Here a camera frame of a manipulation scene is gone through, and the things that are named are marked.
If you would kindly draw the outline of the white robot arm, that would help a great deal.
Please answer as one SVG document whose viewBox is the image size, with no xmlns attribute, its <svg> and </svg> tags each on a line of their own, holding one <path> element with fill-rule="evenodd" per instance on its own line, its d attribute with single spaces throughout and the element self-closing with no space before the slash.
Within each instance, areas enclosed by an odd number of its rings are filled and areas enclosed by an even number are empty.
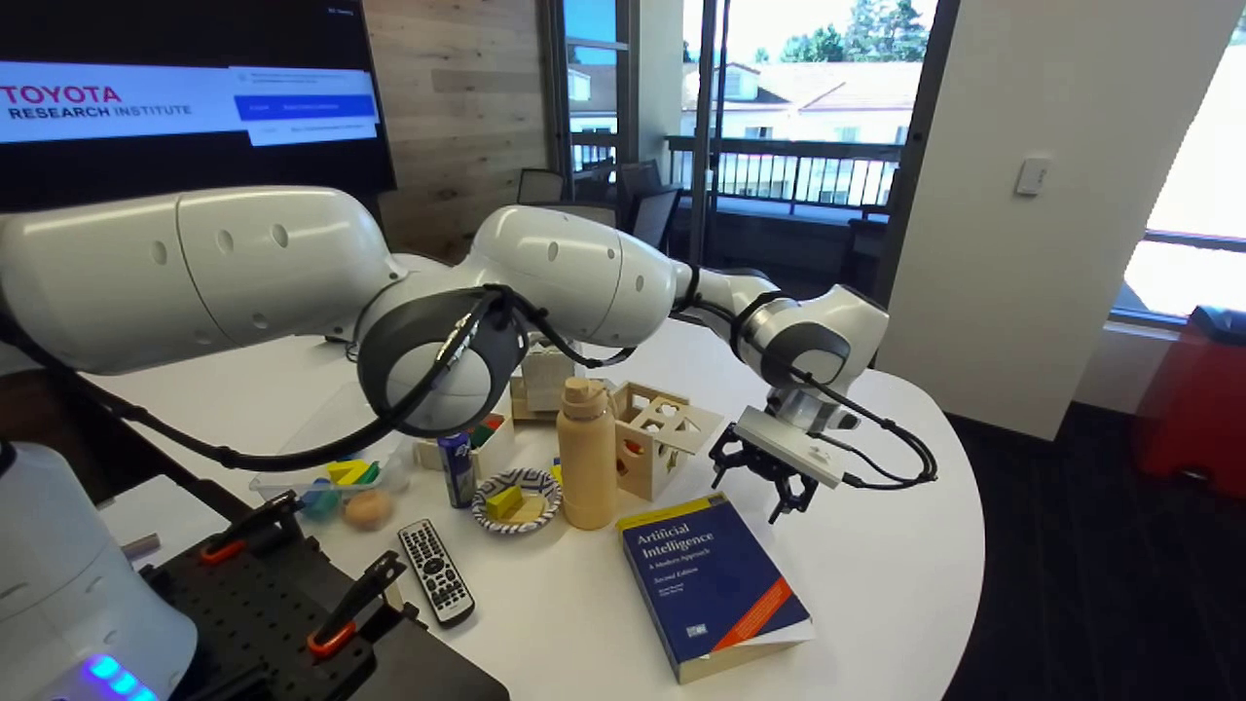
<svg viewBox="0 0 1246 701">
<path fill-rule="evenodd" d="M 501 205 L 456 266 L 398 254 L 334 187 L 207 187 L 23 209 L 0 225 L 2 339 L 54 370 L 128 373 L 280 334 L 337 334 L 386 431 L 447 435 L 499 404 L 529 334 L 610 365 L 663 322 L 708 327 L 771 398 L 729 435 L 798 511 L 839 474 L 817 421 L 847 402 L 887 310 L 837 286 L 794 300 L 761 276 L 677 260 L 614 225 Z"/>
</svg>

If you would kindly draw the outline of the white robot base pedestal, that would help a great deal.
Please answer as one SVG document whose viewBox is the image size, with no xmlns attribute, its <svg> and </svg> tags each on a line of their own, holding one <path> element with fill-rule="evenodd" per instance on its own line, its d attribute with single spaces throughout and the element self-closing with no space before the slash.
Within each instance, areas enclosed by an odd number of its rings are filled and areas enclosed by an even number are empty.
<svg viewBox="0 0 1246 701">
<path fill-rule="evenodd" d="M 76 472 L 7 439 L 0 463 L 0 701 L 166 701 L 199 627 L 128 566 Z"/>
</svg>

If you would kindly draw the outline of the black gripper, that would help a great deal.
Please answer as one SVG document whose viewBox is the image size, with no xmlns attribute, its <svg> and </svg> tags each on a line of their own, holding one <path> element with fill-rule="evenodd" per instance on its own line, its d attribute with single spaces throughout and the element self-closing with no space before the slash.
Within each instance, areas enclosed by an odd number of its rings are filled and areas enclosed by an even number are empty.
<svg viewBox="0 0 1246 701">
<path fill-rule="evenodd" d="M 765 522 L 780 522 L 782 515 L 807 515 L 815 501 L 817 484 L 809 474 L 761 453 L 755 439 L 747 439 L 737 427 L 723 427 L 715 435 L 715 444 L 708 449 L 708 461 L 713 461 L 713 484 L 723 484 L 730 467 L 747 467 L 751 474 L 773 485 L 773 508 Z"/>
</svg>

